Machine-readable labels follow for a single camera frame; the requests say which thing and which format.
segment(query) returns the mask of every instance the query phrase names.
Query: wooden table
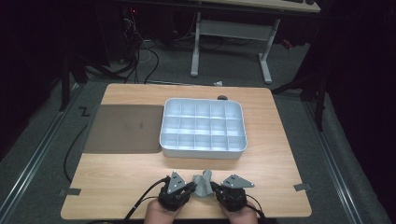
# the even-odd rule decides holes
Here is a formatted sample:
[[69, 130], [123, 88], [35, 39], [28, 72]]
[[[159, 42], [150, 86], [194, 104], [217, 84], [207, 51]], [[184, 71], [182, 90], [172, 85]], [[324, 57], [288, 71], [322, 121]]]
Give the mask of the wooden table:
[[[212, 181], [219, 183], [231, 174], [253, 182], [246, 189], [256, 198], [267, 217], [308, 217], [311, 207], [306, 193], [296, 191], [301, 184], [271, 92], [264, 88], [127, 85], [110, 84], [102, 105], [164, 105], [173, 97], [217, 99], [226, 95], [241, 104], [247, 133], [247, 148], [238, 160], [168, 158], [154, 154], [82, 153], [62, 217], [65, 219], [122, 219], [139, 197], [156, 181], [172, 171], [187, 182], [193, 175], [212, 170]], [[158, 196], [160, 184], [148, 196]], [[143, 218], [147, 201], [132, 218]], [[216, 198], [191, 197], [178, 218], [224, 218]]]

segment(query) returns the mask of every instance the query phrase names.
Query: gray carpet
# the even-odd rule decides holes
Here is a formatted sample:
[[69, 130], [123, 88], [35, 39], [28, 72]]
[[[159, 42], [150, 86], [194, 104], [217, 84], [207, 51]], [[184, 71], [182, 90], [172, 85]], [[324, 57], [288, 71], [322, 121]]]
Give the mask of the gray carpet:
[[[254, 51], [260, 42], [244, 46]], [[204, 47], [214, 48], [216, 44]], [[268, 58], [274, 83], [263, 83], [260, 65], [255, 54], [235, 50], [234, 45], [224, 45], [216, 50], [201, 51], [200, 74], [191, 78], [191, 46], [165, 47], [158, 43], [152, 48], [160, 57], [157, 70], [150, 82], [176, 82], [194, 85], [213, 85], [222, 81], [224, 86], [265, 87], [274, 89], [291, 81], [309, 46], [286, 50], [274, 45]], [[153, 54], [141, 50], [137, 69], [140, 83], [156, 64]], [[68, 189], [69, 183], [64, 177], [63, 164], [67, 150], [72, 146], [78, 133], [89, 122], [82, 116], [81, 107], [89, 114], [100, 104], [108, 83], [120, 82], [107, 77], [90, 76], [90, 81], [82, 88], [81, 94], [65, 115], [59, 131], [48, 146], [48, 153], [34, 174], [26, 191], [9, 217], [8, 223], [87, 223], [87, 220], [63, 220], [60, 217], [64, 197], [59, 196], [62, 189]], [[32, 116], [29, 126], [19, 141], [0, 163], [0, 202], [11, 192], [24, 167], [37, 149], [40, 140], [58, 113], [60, 107], [60, 85], [51, 98]], [[294, 158], [302, 180], [312, 187], [307, 192], [312, 206], [312, 216], [302, 218], [279, 218], [280, 224], [287, 223], [350, 223], [348, 215], [334, 187], [332, 177], [326, 165], [325, 157], [318, 140], [316, 129], [304, 109], [295, 91], [275, 96], [276, 106], [284, 125]], [[359, 209], [362, 223], [390, 223], [381, 204], [371, 190], [359, 163], [350, 150], [349, 144], [327, 99], [324, 113], [324, 134], [331, 146], [337, 164], [349, 186], [351, 195]], [[72, 147], [67, 161], [67, 171], [73, 176], [82, 150], [83, 137]]]

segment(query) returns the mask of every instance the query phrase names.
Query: hand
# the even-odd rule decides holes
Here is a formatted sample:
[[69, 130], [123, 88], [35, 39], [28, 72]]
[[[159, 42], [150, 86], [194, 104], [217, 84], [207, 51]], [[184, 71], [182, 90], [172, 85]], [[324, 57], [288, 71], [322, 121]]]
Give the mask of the hand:
[[[254, 206], [253, 203], [247, 202], [250, 206]], [[256, 211], [252, 210], [251, 208], [244, 207], [240, 211], [237, 212], [229, 212], [227, 208], [223, 205], [220, 205], [221, 211], [224, 215], [230, 220], [231, 224], [257, 224], [257, 214]]]
[[145, 216], [145, 224], [172, 224], [183, 206], [175, 212], [163, 208], [157, 199], [148, 203]]

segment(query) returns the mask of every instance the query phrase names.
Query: metal bar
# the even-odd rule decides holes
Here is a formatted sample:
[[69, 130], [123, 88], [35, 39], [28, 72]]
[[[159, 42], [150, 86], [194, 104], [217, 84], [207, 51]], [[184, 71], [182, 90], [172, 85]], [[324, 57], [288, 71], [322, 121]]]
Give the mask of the metal bar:
[[318, 129], [318, 126], [315, 122], [315, 109], [309, 102], [302, 102], [305, 111], [307, 112], [311, 124], [314, 127], [318, 140], [321, 143], [326, 165], [329, 169], [330, 176], [332, 177], [332, 182], [334, 183], [335, 189], [337, 190], [338, 196], [340, 197], [340, 201], [344, 206], [346, 211], [346, 215], [349, 219], [349, 223], [353, 224], [362, 224], [361, 215], [355, 203], [353, 202], [353, 198], [350, 194], [349, 188], [341, 175], [340, 170], [335, 162], [335, 159], [332, 155], [331, 147], [329, 146], [326, 136], [323, 132]]
[[52, 137], [56, 134], [66, 113], [68, 112], [71, 104], [74, 100], [79, 96], [82, 91], [82, 87], [78, 84], [75, 84], [72, 90], [72, 96], [69, 101], [69, 104], [63, 111], [59, 111], [54, 121], [51, 123], [47, 132], [45, 133], [43, 139], [35, 150], [34, 155], [29, 160], [25, 168], [23, 169], [20, 177], [12, 188], [11, 192], [8, 194], [6, 200], [0, 207], [0, 223], [7, 223], [10, 219], [14, 209], [17, 207], [23, 193], [29, 187], [30, 182], [35, 177], [35, 173], [40, 167], [41, 162], [44, 160], [49, 149], [49, 144], [52, 140]]

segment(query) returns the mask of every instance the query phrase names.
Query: white plastic tray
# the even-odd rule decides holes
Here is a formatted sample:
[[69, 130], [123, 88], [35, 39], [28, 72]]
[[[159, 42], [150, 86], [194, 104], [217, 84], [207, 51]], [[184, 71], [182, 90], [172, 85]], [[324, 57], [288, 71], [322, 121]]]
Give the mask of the white plastic tray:
[[237, 159], [247, 146], [242, 107], [228, 100], [171, 98], [160, 145], [168, 157]]

